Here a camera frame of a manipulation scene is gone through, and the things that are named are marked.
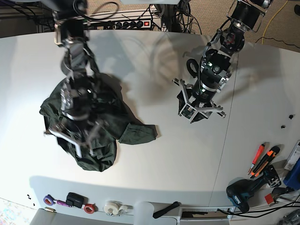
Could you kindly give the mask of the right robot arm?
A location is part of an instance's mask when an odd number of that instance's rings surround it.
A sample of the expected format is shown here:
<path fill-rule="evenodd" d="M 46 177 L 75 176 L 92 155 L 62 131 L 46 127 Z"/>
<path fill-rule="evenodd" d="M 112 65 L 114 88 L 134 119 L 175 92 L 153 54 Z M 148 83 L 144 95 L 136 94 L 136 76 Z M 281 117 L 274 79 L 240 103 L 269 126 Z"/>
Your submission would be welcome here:
<path fill-rule="evenodd" d="M 85 0 L 44 0 L 54 18 L 54 42 L 65 49 L 61 71 L 65 78 L 42 103 L 46 133 L 75 149 L 76 158 L 94 157 L 93 142 L 105 122 L 97 106 L 103 82 L 90 39 Z"/>

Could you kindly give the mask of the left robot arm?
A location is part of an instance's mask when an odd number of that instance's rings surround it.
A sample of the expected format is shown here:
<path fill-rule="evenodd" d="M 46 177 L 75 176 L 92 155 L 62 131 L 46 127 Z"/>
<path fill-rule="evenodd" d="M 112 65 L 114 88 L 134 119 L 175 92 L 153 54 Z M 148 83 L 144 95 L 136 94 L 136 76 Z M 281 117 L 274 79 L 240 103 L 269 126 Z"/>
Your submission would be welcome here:
<path fill-rule="evenodd" d="M 239 53 L 245 44 L 244 34 L 254 31 L 259 19 L 265 17 L 271 0 L 236 0 L 231 15 L 227 15 L 230 23 L 227 29 L 220 27 L 209 41 L 199 61 L 188 59 L 187 70 L 195 83 L 185 83 L 175 78 L 173 82 L 180 86 L 178 115 L 190 123 L 208 119 L 212 113 L 225 117 L 222 106 L 213 102 L 213 97 L 220 92 L 229 81 L 231 73 L 231 58 Z"/>

